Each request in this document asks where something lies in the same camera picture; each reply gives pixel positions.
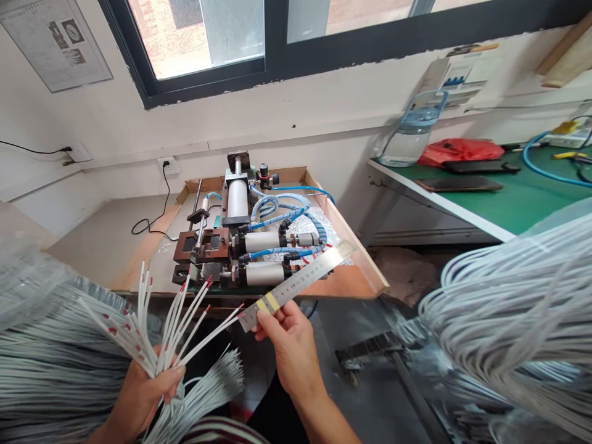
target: striped sleeve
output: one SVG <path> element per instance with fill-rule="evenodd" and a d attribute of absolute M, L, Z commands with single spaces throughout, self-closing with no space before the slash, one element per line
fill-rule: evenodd
<path fill-rule="evenodd" d="M 207 416 L 196 422 L 181 444 L 269 444 L 258 432 L 245 424 L 222 416 Z"/>

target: window frame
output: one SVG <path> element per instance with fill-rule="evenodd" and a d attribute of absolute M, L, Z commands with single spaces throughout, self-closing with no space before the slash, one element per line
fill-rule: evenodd
<path fill-rule="evenodd" d="M 266 0 L 264 57 L 163 80 L 154 75 L 128 1 L 99 4 L 148 110 L 352 65 L 574 25 L 592 9 L 592 0 L 570 0 L 569 7 L 564 1 L 490 0 L 427 13 L 435 0 L 415 0 L 406 19 L 288 44 L 289 0 Z"/>

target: red plastic bag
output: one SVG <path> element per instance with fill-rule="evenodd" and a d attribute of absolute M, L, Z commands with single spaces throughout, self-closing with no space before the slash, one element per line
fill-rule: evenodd
<path fill-rule="evenodd" d="M 442 162 L 454 160 L 493 160 L 500 158 L 504 149 L 493 142 L 474 139 L 444 139 L 425 147 L 417 161 L 427 167 L 443 168 Z"/>

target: hand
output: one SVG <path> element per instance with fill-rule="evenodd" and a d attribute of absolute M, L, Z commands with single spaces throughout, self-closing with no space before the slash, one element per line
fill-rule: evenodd
<path fill-rule="evenodd" d="M 154 347 L 157 355 L 160 349 L 160 345 Z M 160 399 L 164 397 L 165 404 L 169 404 L 175 397 L 183 375 L 185 367 L 174 367 L 151 379 L 135 360 L 132 361 L 111 415 L 96 432 L 100 439 L 89 442 L 134 442 L 150 426 Z"/>
<path fill-rule="evenodd" d="M 259 325 L 253 329 L 259 341 L 269 337 L 276 351 L 276 366 L 284 390 L 297 405 L 326 397 L 316 352 L 313 326 L 294 301 L 274 316 L 259 311 Z"/>

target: yellow tool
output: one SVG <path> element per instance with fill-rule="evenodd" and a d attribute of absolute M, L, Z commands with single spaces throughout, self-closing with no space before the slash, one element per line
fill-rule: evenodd
<path fill-rule="evenodd" d="M 576 121 L 573 120 L 568 120 L 563 122 L 561 125 L 559 125 L 557 128 L 555 128 L 552 133 L 553 134 L 571 134 L 573 133 L 573 131 L 575 130 L 575 128 L 578 126 L 578 123 Z"/>
<path fill-rule="evenodd" d="M 588 157 L 588 154 L 577 151 L 570 151 L 567 153 L 553 154 L 553 158 L 574 158 L 574 157 Z"/>

